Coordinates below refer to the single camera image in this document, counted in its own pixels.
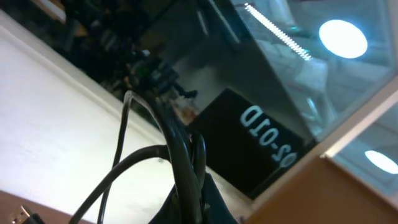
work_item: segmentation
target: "glass display case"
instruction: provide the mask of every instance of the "glass display case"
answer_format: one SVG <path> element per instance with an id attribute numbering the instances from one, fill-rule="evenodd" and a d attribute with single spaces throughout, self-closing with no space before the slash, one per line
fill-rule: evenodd
<path id="1" fill-rule="evenodd" d="M 48 1 L 31 2 L 35 4 L 29 7 Z M 110 13 L 101 1 L 92 2 L 91 17 Z M 2 2 L 10 16 L 57 50 L 65 16 L 46 26 L 48 18 L 34 22 L 20 3 Z M 173 70 L 169 74 L 174 77 L 165 78 L 170 83 L 163 86 L 170 91 L 162 91 L 162 97 L 172 102 L 187 128 L 204 135 L 208 166 L 255 199 L 395 77 L 388 4 L 146 0 L 122 7 L 140 15 L 132 16 L 140 29 L 131 28 L 137 31 L 131 51 L 140 49 Z M 84 34 L 76 39 L 92 37 L 90 26 L 81 26 Z M 113 28 L 100 35 L 99 48 L 106 46 L 103 58 L 110 58 L 108 50 L 122 39 Z M 78 67 L 75 62 L 84 64 L 92 55 L 73 61 L 65 53 L 65 58 Z M 102 85 L 114 77 L 106 73 L 113 68 L 101 69 L 97 60 L 90 63 L 90 69 L 82 70 L 89 76 L 90 70 L 104 73 L 105 80 L 98 81 Z M 123 66 L 130 70 L 135 65 Z M 197 94 L 188 99 L 173 94 L 175 89 Z"/>

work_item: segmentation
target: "white wall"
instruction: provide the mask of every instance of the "white wall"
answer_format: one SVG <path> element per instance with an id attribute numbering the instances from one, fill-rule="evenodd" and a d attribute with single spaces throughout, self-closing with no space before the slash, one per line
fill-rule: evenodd
<path id="1" fill-rule="evenodd" d="M 121 102 L 0 11 L 0 190 L 73 214 L 110 170 Z M 131 112 L 122 157 L 162 144 Z M 231 213 L 251 210 L 215 177 Z M 141 162 L 112 186 L 106 223 L 147 223 L 174 184 L 171 166 Z M 99 202 L 85 215 L 95 222 Z"/>

